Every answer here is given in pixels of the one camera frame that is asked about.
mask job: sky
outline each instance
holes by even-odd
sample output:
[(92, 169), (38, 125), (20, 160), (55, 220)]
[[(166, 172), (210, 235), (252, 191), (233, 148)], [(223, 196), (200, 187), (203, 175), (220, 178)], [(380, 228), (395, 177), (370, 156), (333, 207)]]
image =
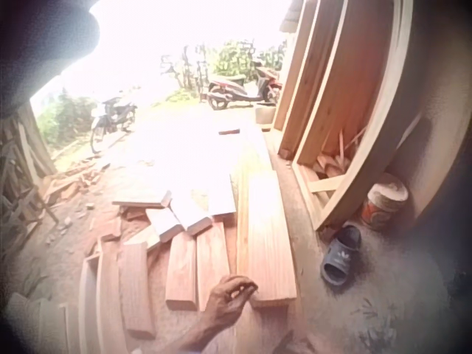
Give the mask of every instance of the sky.
[(278, 45), (284, 39), (279, 27), (290, 2), (100, 0), (90, 9), (100, 25), (96, 49), (36, 98), (62, 86), (73, 95), (98, 97), (135, 84), (159, 86), (165, 80), (159, 74), (161, 55), (177, 57), (185, 45), (218, 46), (229, 39), (252, 38), (258, 49)]

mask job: motorcycle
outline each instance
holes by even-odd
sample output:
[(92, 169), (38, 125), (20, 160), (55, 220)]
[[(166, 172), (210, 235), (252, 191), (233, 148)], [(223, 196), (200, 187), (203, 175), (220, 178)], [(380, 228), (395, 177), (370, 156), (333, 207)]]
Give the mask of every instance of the motorcycle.
[(209, 105), (216, 111), (228, 107), (228, 103), (245, 101), (277, 104), (282, 84), (278, 80), (276, 72), (265, 68), (260, 60), (253, 60), (252, 63), (257, 73), (257, 95), (251, 96), (244, 88), (244, 74), (222, 77), (213, 77), (208, 86), (206, 98)]
[(107, 133), (118, 130), (128, 131), (129, 126), (136, 120), (137, 107), (129, 102), (122, 104), (121, 97), (113, 97), (101, 102), (91, 113), (94, 120), (91, 124), (90, 147), (93, 153), (99, 153), (103, 138)]

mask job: finger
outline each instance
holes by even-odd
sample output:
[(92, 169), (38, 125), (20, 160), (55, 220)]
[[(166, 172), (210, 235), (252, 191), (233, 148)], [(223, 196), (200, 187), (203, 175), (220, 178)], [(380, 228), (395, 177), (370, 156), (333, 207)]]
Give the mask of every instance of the finger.
[(241, 288), (253, 285), (257, 287), (256, 283), (250, 280), (248, 277), (238, 276), (231, 280), (228, 280), (221, 285), (222, 289), (228, 294), (232, 294), (235, 291), (239, 291)]
[(250, 285), (244, 288), (232, 301), (232, 305), (236, 308), (243, 309), (244, 304), (249, 300), (252, 294), (257, 290), (256, 286)]

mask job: green foliage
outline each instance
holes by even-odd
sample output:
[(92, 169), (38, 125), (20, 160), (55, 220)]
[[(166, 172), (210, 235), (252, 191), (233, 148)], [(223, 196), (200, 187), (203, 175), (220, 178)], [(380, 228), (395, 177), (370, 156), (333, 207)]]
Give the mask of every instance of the green foliage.
[(91, 98), (62, 93), (38, 117), (39, 131), (49, 145), (60, 148), (90, 130), (91, 110), (96, 106)]

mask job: paint bucket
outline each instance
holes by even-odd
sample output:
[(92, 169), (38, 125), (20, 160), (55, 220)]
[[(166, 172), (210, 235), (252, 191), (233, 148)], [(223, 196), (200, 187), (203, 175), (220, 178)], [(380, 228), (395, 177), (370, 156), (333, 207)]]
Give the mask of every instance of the paint bucket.
[(372, 186), (362, 206), (361, 219), (372, 230), (382, 230), (408, 200), (408, 190), (396, 177), (384, 173)]

